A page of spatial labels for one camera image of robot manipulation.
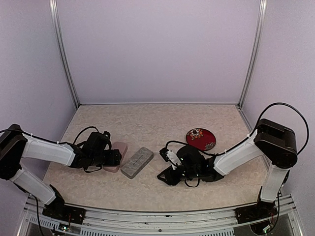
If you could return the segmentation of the pink glasses case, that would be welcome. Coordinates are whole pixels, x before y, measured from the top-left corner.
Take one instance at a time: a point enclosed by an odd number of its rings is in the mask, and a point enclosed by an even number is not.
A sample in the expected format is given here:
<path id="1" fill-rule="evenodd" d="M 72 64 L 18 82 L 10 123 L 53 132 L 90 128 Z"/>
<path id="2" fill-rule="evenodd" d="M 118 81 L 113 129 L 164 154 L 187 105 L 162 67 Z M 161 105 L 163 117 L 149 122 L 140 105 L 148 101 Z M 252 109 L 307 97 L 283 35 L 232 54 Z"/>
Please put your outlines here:
<path id="1" fill-rule="evenodd" d="M 105 161 L 105 165 L 103 165 L 103 169 L 108 172 L 116 173 L 121 167 L 127 149 L 127 143 L 114 142 L 112 148 L 105 151 L 109 156 Z"/>

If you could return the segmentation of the grey glasses case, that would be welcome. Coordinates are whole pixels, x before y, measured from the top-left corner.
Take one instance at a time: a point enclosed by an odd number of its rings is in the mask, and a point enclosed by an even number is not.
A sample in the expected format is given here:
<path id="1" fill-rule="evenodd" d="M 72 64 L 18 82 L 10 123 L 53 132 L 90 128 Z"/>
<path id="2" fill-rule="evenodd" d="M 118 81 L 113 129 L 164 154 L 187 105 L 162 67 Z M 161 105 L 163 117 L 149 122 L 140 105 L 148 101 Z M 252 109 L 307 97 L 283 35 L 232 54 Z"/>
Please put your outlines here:
<path id="1" fill-rule="evenodd" d="M 121 172 L 129 179 L 135 178 L 140 171 L 153 159 L 154 153 L 141 147 L 122 167 Z"/>

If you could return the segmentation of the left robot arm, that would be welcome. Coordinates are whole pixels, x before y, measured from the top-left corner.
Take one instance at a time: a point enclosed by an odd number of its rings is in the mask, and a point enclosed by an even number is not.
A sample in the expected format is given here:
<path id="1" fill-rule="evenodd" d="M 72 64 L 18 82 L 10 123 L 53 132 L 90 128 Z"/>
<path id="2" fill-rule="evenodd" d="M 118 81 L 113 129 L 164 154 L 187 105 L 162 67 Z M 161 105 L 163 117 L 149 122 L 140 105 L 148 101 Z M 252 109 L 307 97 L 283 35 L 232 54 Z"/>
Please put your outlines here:
<path id="1" fill-rule="evenodd" d="M 0 132 L 0 177 L 42 202 L 43 215 L 63 221 L 82 222 L 84 209 L 67 206 L 58 190 L 28 171 L 21 159 L 59 163 L 82 169 L 86 173 L 89 172 L 89 167 L 96 167 L 97 170 L 116 167 L 120 165 L 122 155 L 118 149 L 112 148 L 110 137 L 109 132 L 100 133 L 95 128 L 88 139 L 79 144 L 57 142 L 29 134 L 19 125 L 13 124 Z"/>

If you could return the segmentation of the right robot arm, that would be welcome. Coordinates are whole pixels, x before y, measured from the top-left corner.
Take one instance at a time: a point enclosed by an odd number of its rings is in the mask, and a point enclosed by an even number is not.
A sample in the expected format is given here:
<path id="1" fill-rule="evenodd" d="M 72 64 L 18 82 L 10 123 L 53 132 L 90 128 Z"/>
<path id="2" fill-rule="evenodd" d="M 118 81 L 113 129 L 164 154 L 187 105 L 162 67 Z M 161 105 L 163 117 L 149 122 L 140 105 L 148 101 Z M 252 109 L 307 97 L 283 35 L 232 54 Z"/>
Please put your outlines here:
<path id="1" fill-rule="evenodd" d="M 275 205 L 278 192 L 298 157 L 294 131 L 264 118 L 243 142 L 211 158 L 206 159 L 201 151 L 190 145 L 180 148 L 177 153 L 164 147 L 159 153 L 171 166 L 157 178 L 170 186 L 194 178 L 204 182 L 219 181 L 243 164 L 259 156 L 267 157 L 271 164 L 256 204 L 235 209 L 239 224 L 267 218 L 279 212 Z"/>

